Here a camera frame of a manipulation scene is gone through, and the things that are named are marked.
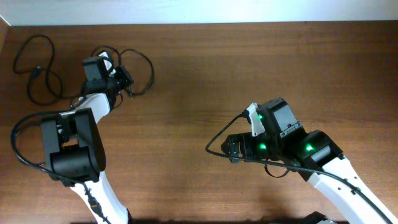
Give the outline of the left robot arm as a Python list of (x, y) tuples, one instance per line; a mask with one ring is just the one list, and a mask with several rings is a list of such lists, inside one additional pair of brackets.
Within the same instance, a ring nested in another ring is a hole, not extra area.
[(133, 80), (122, 66), (86, 68), (87, 81), (70, 111), (41, 121), (45, 166), (86, 204), (98, 223), (133, 223), (105, 173), (106, 155), (97, 124), (114, 108), (122, 89)]

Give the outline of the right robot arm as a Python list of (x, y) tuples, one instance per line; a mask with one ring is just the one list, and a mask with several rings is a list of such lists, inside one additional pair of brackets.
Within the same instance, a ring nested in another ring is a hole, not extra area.
[(371, 192), (336, 143), (322, 131), (296, 130), (275, 136), (229, 135), (222, 155), (236, 163), (255, 162), (298, 172), (349, 223), (397, 223), (397, 217)]

